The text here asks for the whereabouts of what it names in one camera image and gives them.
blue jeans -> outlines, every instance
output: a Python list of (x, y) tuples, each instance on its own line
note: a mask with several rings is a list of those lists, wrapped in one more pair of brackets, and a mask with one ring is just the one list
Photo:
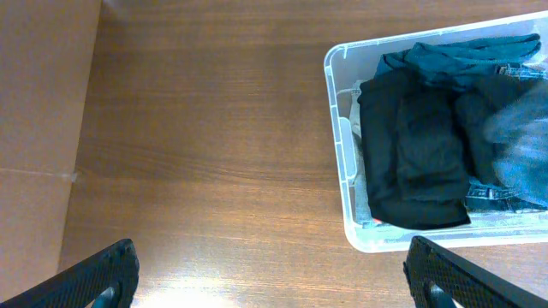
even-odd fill
[(481, 184), (477, 179), (470, 180), (470, 189), (465, 205), (471, 211), (529, 211), (548, 210), (540, 204), (533, 204), (519, 198), (519, 192), (513, 188)]

folded black garment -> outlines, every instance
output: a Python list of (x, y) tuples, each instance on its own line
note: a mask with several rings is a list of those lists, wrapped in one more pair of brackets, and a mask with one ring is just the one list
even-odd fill
[(516, 101), (536, 82), (520, 81), (503, 75), (479, 77), (474, 82), (473, 89), (455, 101), (456, 119), (466, 131), (468, 138), (474, 165), (473, 173), (481, 183), (500, 184), (492, 163), (502, 147), (486, 140), (485, 122), (496, 112)]
[(447, 93), (432, 91), (417, 80), (415, 73), (400, 69), (360, 85), (362, 150), (372, 216), (413, 229), (470, 223), (461, 202), (468, 178)]
[(453, 127), (451, 92), (431, 89), (400, 102), (397, 181), (403, 200), (447, 201), (466, 196), (462, 140)]

wood grain surface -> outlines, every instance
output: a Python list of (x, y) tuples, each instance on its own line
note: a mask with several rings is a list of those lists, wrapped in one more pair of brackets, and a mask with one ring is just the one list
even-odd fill
[[(406, 252), (343, 232), (323, 59), (336, 43), (545, 1), (103, 3), (60, 269), (121, 238), (135, 306), (391, 306)], [(455, 249), (548, 297), (548, 245)]]

plastic storage bin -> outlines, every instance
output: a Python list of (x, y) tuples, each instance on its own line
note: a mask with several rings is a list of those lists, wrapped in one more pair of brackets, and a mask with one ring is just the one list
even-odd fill
[(407, 250), (411, 238), (415, 235), (425, 236), (446, 247), (548, 241), (548, 212), (473, 213), (470, 215), (472, 223), (469, 225), (431, 231), (407, 230), (386, 224), (372, 227), (359, 224), (354, 219), (355, 144), (348, 120), (351, 97), (348, 91), (342, 90), (353, 88), (357, 80), (371, 79), (375, 75), (381, 55), (409, 49), (417, 42), (448, 44), (470, 39), (528, 33), (540, 34), (543, 46), (533, 62), (529, 64), (546, 68), (548, 64), (545, 61), (548, 56), (548, 11), (420, 33), (338, 44), (327, 52), (324, 69), (342, 194), (344, 232), (352, 246), (362, 252)]

denim fabric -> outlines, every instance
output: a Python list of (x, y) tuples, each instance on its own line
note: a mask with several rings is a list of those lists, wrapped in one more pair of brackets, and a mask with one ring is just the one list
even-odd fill
[(539, 71), (523, 64), (507, 64), (497, 68), (496, 74), (516, 77), (519, 80), (548, 80), (548, 72)]
[(464, 92), (479, 76), (493, 75), (498, 66), (523, 63), (540, 50), (540, 36), (481, 38), (468, 42), (430, 45), (417, 43), (410, 50), (383, 55), (376, 76), (408, 68), (420, 83)]
[(520, 198), (548, 207), (548, 82), (540, 81), (514, 104), (492, 116), (485, 138), (506, 146), (494, 163), (497, 177)]
[(515, 188), (497, 187), (481, 184), (477, 179), (470, 179), (470, 189), (465, 198), (465, 205), (471, 211), (537, 211), (547, 210), (540, 204), (533, 204), (520, 198)]
[(471, 175), (481, 183), (499, 183), (492, 167), (498, 146), (485, 138), (485, 122), (500, 109), (514, 103), (536, 83), (537, 80), (518, 80), (506, 75), (480, 76), (473, 83), (473, 88), (455, 101), (456, 122), (464, 130), (466, 138), (463, 140), (472, 158)]

